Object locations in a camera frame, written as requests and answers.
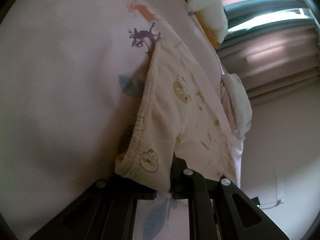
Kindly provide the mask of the pink pleated window curtain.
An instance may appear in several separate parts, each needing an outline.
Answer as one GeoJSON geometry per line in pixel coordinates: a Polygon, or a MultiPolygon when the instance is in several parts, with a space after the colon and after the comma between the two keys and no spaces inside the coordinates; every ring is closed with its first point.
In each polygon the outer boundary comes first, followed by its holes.
{"type": "Polygon", "coordinates": [[[319,82],[317,0],[221,0],[228,35],[217,49],[252,104],[319,82]]]}

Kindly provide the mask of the white fluffy pillow pink side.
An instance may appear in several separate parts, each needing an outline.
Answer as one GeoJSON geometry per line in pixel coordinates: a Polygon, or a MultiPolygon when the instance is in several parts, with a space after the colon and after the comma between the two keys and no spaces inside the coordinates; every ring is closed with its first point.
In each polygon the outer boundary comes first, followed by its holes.
{"type": "Polygon", "coordinates": [[[221,102],[231,130],[238,140],[244,140],[251,128],[252,107],[242,81],[236,74],[221,77],[221,102]]]}

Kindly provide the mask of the peach bear print garment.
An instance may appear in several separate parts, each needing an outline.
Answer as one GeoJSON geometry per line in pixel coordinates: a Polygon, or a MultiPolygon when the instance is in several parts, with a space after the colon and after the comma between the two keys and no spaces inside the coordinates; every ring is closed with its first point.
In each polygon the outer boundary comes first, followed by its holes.
{"type": "Polygon", "coordinates": [[[129,148],[116,174],[160,192],[170,189],[174,158],[205,178],[236,181],[237,142],[208,77],[189,49],[157,39],[129,148]]]}

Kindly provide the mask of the pink animal print bed sheet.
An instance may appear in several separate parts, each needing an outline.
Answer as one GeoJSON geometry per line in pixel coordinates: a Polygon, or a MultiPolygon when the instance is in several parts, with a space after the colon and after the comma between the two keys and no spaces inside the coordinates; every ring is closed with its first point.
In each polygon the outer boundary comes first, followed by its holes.
{"type": "MultiPolygon", "coordinates": [[[[185,0],[17,0],[1,23],[1,215],[29,239],[129,148],[158,38],[186,46],[221,100],[222,69],[185,0]]],[[[169,192],[136,239],[185,236],[169,192]]]]}

